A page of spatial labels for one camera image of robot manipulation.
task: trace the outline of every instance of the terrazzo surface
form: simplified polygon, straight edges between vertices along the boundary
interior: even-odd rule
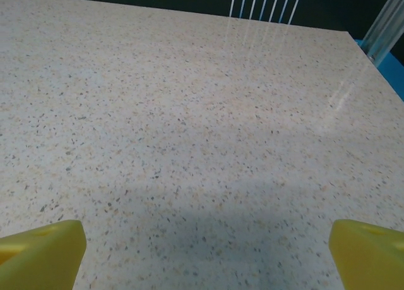
[[[404,106],[348,33],[0,0],[0,235],[82,221],[74,289],[332,289],[404,230]]]

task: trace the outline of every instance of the transparent plastic rod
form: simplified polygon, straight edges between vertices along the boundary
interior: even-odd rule
[[[266,0],[264,0],[263,7],[261,8],[261,13],[259,14],[259,20],[261,20],[263,17],[265,6],[266,6]]]
[[[379,66],[403,32],[404,0],[387,0],[366,33],[361,48]]]
[[[269,22],[271,22],[271,20],[272,20],[273,12],[274,12],[274,10],[275,10],[275,6],[276,6],[276,2],[277,2],[277,1],[278,1],[278,0],[274,0],[274,1],[273,1],[273,6],[272,6],[272,10],[271,10],[270,19],[268,20]]]
[[[289,0],[285,0],[285,2],[283,4],[282,12],[280,13],[278,23],[282,22],[283,14],[285,13],[285,9],[286,9],[286,5],[288,4],[288,1]]]
[[[252,0],[252,6],[251,6],[251,10],[250,10],[250,17],[248,18],[249,20],[251,19],[252,15],[253,15],[254,6],[255,6],[255,1],[256,1],[256,0]]]
[[[230,16],[230,17],[232,17],[233,6],[234,6],[234,0],[232,0],[232,5],[230,6],[230,13],[229,13],[229,16]]]
[[[239,18],[241,18],[241,15],[242,15],[242,10],[244,9],[244,3],[246,2],[246,0],[242,0],[242,2],[241,2],[241,9],[240,9],[240,15],[239,15]]]
[[[293,15],[295,14],[296,7],[297,7],[298,3],[299,3],[299,0],[296,0],[295,5],[293,6],[292,13],[290,14],[290,17],[289,17],[288,25],[290,25],[290,23],[292,22],[292,18],[293,18]]]

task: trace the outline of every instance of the white speckled surface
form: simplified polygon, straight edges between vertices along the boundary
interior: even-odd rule
[[[75,289],[341,290],[404,230],[404,105],[348,33],[0,0],[0,235],[80,219]]]

